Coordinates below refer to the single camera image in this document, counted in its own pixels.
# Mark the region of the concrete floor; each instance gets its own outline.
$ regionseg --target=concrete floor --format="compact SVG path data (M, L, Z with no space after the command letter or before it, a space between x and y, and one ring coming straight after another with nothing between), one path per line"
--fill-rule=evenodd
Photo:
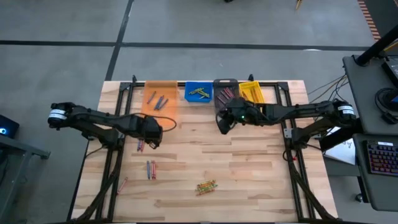
M116 41L127 0L0 0L0 40ZM356 0L135 0L125 42L369 46L372 35ZM17 138L51 151L33 159L11 219L66 219L86 140L47 126L50 104L96 108L112 47L0 45L0 114L21 124ZM305 80L307 91L344 74L347 51L156 49L123 47L112 80ZM353 102L349 85L340 94ZM331 177L339 217L393 223L398 213L353 201L355 178Z

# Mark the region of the wooden table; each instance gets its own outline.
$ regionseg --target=wooden table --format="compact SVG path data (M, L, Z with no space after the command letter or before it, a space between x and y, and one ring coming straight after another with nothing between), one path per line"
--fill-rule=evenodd
M304 82L288 83L292 103L308 103ZM98 110L114 113L119 84L104 83ZM135 87L131 113L140 112L143 90ZM262 92L267 103L276 103L273 88L263 87ZM183 87L179 87L177 117L177 128L164 133L156 150L146 146L143 153L137 152L137 139L126 139L119 184L125 177L128 181L117 196L114 222L297 221L289 170L282 158L285 146L280 125L237 124L222 135L215 123L213 102L188 103ZM297 126L312 122L297 119ZM99 147L93 141L88 152ZM309 147L303 156L310 188L337 217L321 152ZM72 218L82 214L98 193L105 157L104 149L86 159ZM157 163L157 180L147 179L146 162L151 160ZM217 181L216 191L197 197L196 184L211 179ZM302 192L300 198L308 217Z

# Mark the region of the keyboard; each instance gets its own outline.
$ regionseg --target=keyboard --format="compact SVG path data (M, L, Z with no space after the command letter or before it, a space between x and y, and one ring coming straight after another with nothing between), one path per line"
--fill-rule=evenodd
M398 146L389 142L366 141L371 174L398 176Z

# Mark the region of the blue bin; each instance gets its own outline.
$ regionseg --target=blue bin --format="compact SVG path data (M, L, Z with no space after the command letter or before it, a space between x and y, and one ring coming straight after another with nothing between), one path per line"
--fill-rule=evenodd
M190 95L189 93L197 88L204 88L204 92L209 94L210 97L204 97L199 93ZM213 83L211 82L186 82L185 83L185 99L188 102L209 103L213 97Z

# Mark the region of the yellow container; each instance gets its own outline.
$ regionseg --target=yellow container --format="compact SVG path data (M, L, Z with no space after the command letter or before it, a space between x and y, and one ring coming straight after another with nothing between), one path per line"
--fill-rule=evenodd
M265 103L258 81L240 83L239 94L251 102Z

